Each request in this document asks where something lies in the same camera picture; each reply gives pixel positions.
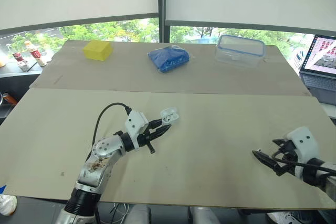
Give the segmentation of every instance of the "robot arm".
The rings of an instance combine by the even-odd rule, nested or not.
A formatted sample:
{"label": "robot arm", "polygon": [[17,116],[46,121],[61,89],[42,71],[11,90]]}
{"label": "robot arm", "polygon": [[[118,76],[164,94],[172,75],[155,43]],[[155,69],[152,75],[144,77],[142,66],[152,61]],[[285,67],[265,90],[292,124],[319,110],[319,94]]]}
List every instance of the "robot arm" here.
{"label": "robot arm", "polygon": [[142,112],[132,110],[125,122],[127,132],[119,131],[111,137],[96,141],[79,173],[71,198],[60,212],[56,224],[93,223],[94,211],[111,177],[115,163],[126,152],[137,150],[145,145],[151,153],[154,153],[155,149],[150,142],[171,127],[171,124],[165,124],[169,116],[178,118],[176,109],[174,111],[175,115],[170,114],[165,118],[148,122]]}
{"label": "robot arm", "polygon": [[[336,201],[336,164],[320,159],[318,144],[307,127],[297,128],[284,139],[273,142],[280,148],[271,157],[261,150],[252,153],[278,176],[288,172],[309,185],[319,187]],[[280,154],[283,154],[282,159],[277,158]]]}

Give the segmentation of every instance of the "wooden board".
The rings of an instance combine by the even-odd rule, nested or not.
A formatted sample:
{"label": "wooden board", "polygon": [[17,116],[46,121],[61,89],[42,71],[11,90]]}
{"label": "wooden board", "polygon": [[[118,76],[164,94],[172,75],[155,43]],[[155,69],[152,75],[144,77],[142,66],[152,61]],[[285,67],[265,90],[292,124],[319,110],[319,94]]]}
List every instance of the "wooden board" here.
{"label": "wooden board", "polygon": [[266,56],[256,68],[215,60],[215,45],[177,44],[190,62],[160,73],[147,53],[173,44],[112,42],[106,61],[86,59],[87,41],[67,41],[43,69],[31,88],[113,90],[201,94],[269,94],[310,96],[276,46],[266,46]]}
{"label": "wooden board", "polygon": [[[102,201],[242,208],[334,208],[319,189],[278,177],[251,153],[307,126],[321,157],[335,162],[336,128],[313,97],[30,89],[0,126],[5,193],[68,199],[90,150],[100,111],[124,102],[149,120],[176,106],[180,121],[121,158]],[[124,130],[122,108],[106,112],[97,137]]]}

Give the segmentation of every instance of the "laptop keyboard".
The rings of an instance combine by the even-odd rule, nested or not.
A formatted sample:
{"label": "laptop keyboard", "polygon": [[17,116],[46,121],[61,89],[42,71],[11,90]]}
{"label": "laptop keyboard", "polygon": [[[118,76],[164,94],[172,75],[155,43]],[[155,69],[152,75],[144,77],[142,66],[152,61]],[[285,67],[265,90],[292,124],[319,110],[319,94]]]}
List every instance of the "laptop keyboard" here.
{"label": "laptop keyboard", "polygon": [[336,80],[308,76],[306,74],[303,74],[302,77],[306,86],[336,91]]}

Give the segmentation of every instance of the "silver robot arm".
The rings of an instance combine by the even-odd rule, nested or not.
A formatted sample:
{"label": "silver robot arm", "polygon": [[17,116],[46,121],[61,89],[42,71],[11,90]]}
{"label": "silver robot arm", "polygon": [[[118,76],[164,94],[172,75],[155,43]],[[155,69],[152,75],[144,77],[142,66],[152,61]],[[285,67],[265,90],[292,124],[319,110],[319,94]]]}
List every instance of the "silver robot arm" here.
{"label": "silver robot arm", "polygon": [[56,224],[93,223],[97,203],[111,177],[115,163],[126,152],[145,145],[154,153],[155,149],[150,141],[163,135],[171,127],[171,124],[166,123],[167,120],[173,122],[177,118],[175,110],[173,114],[149,122],[142,112],[130,111],[125,122],[126,133],[117,132],[111,137],[100,139],[92,146],[72,190],[71,198],[61,210]]}

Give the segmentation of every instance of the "blue plastic bag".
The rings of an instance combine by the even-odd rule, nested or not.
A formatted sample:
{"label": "blue plastic bag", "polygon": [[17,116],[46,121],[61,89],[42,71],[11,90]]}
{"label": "blue plastic bag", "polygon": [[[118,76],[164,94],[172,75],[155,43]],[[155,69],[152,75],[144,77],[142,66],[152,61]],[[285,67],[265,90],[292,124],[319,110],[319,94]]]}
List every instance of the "blue plastic bag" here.
{"label": "blue plastic bag", "polygon": [[162,73],[177,68],[190,59],[188,52],[179,46],[160,48],[149,52],[148,56]]}

